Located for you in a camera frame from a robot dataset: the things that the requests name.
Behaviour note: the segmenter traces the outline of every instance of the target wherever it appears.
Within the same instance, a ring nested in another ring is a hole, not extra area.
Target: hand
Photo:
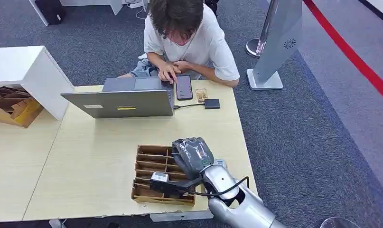
[[[185,73],[191,70],[191,64],[187,61],[177,61],[174,62],[173,65],[177,67],[177,69],[180,70],[181,73]]]
[[[172,63],[165,63],[165,65],[159,67],[158,76],[162,81],[170,81],[173,83],[173,80],[177,83],[176,73],[180,74],[181,71],[174,67]]]

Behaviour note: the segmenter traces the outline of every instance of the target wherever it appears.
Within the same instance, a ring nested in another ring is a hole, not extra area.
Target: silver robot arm
[[[207,167],[202,175],[204,185],[210,192],[223,192],[238,182],[219,165]],[[239,205],[230,208],[229,205],[234,200],[237,200]],[[232,228],[285,228],[264,206],[260,197],[242,183],[225,194],[211,197],[208,200],[208,207],[214,218]]]
[[[285,227],[256,194],[235,180],[223,166],[214,164],[214,156],[202,138],[174,141],[172,156],[192,184],[203,182],[207,194],[200,195],[208,197],[208,207],[214,218],[232,228]],[[230,208],[235,200],[239,205]]]

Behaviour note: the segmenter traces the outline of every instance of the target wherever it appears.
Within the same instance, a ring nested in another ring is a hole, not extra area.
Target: desk leg
[[[212,219],[214,215],[208,210],[203,210],[203,211],[150,214],[149,217],[154,222],[165,222],[165,221],[180,221],[180,220],[194,220],[194,219]]]
[[[49,224],[52,228],[67,228],[64,223],[66,219],[51,219]]]

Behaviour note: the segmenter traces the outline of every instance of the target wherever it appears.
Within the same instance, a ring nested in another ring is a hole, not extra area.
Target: laptop lid
[[[93,118],[171,116],[167,90],[61,94]]]

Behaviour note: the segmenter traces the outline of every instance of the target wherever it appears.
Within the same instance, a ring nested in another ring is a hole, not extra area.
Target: cardboard box
[[[155,171],[167,173],[169,180],[187,180],[186,175],[176,165],[172,148],[167,146],[139,145],[135,164],[136,176],[132,184],[131,198],[136,202],[153,202],[194,206],[193,194],[180,198],[149,189],[150,178]]]
[[[43,106],[25,90],[0,88],[0,122],[28,128]]]

